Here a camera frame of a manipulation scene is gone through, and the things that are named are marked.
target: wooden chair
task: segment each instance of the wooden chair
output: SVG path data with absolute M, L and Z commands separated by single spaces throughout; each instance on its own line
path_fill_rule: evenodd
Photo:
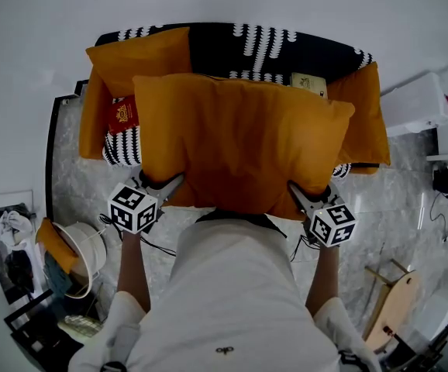
M 369 267 L 365 267 L 365 270 L 383 282 L 379 298 L 364 332 L 364 340 L 373 351 L 382 349 L 391 340 L 391 335 L 384 331 L 384 327 L 388 327 L 393 332 L 398 331 L 412 307 L 419 288 L 420 279 L 415 270 L 406 270 L 394 259 L 391 259 L 391 262 L 404 273 L 396 281 L 390 281 Z

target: small logo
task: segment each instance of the small logo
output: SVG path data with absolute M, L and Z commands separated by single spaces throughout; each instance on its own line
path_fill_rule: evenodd
M 308 77 L 302 77 L 302 79 L 300 80 L 300 85 L 303 88 L 310 89 L 310 79 Z
M 117 109 L 117 114 L 115 118 L 119 120 L 119 122 L 128 122 L 128 109 L 126 105 L 122 105 Z
M 228 346 L 228 347 L 219 347 L 218 349 L 215 349 L 217 353 L 222 353 L 226 355 L 227 353 L 231 353 L 234 351 L 234 347 Z

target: gray floor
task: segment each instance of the gray floor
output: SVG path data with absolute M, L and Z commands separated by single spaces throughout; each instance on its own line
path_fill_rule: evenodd
M 118 182 L 124 182 L 130 169 L 109 167 L 103 161 L 84 160 L 78 156 L 78 131 L 81 100 L 75 99 L 60 109 L 53 151 L 53 211 L 63 225 L 76 221 L 91 223 L 100 229 L 96 216 L 107 214 L 107 198 Z M 389 263 L 395 258 L 422 278 L 415 311 L 443 282 L 448 280 L 448 242 L 441 241 L 443 220 L 431 222 L 429 209 L 437 193 L 432 189 L 432 166 L 426 155 L 433 151 L 431 132 L 390 139 L 390 167 L 375 175 L 351 174 L 341 184 L 343 197 L 354 208 L 359 225 L 356 236 L 341 247 L 339 268 L 340 297 L 362 332 L 374 307 L 380 284 L 364 272 L 365 266 L 380 270 L 390 279 L 398 270 Z M 175 249 L 178 233 L 208 211 L 193 208 L 165 208 L 165 215 L 150 232 L 155 243 Z M 442 212 L 448 227 L 448 200 L 439 196 L 433 215 Z M 294 249 L 302 232 L 300 222 L 272 218 L 288 235 Z M 119 273 L 121 244 L 113 228 L 103 235 L 107 264 L 95 287 L 102 285 L 100 300 L 103 312 L 108 310 Z M 159 250 L 143 245 L 143 259 L 148 284 L 157 304 L 171 272 L 174 259 Z M 313 278 L 317 251 L 301 247 L 292 264 L 300 292 L 306 296 Z M 405 334 L 411 329 L 405 327 Z

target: white wall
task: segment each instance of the white wall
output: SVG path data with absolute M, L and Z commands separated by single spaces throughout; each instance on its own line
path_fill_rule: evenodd
M 375 56 L 383 89 L 448 65 L 448 0 L 0 0 L 0 193 L 33 190 L 43 211 L 53 98 L 88 78 L 84 49 L 98 36 L 191 21 L 281 26 L 359 47 Z

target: sofa cushion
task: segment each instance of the sofa cushion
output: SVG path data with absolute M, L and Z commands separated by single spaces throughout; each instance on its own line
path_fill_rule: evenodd
M 43 219 L 40 228 L 36 232 L 36 241 L 45 246 L 47 252 L 52 255 L 66 274 L 69 274 L 79 261 L 78 255 L 65 243 L 53 226 L 52 221 L 48 218 Z
M 185 172 L 172 205 L 304 219 L 293 180 L 323 192 L 354 108 L 279 84 L 197 74 L 133 79 L 143 171 Z
M 167 30 L 86 50 L 113 98 L 134 94 L 133 76 L 191 73 L 189 28 Z
M 375 62 L 327 86 L 329 99 L 355 106 L 339 152 L 339 164 L 391 164 L 380 93 Z
M 100 74 L 93 67 L 84 96 L 81 127 L 79 130 L 79 155 L 83 158 L 102 159 L 105 134 L 109 130 L 107 110 L 112 96 Z

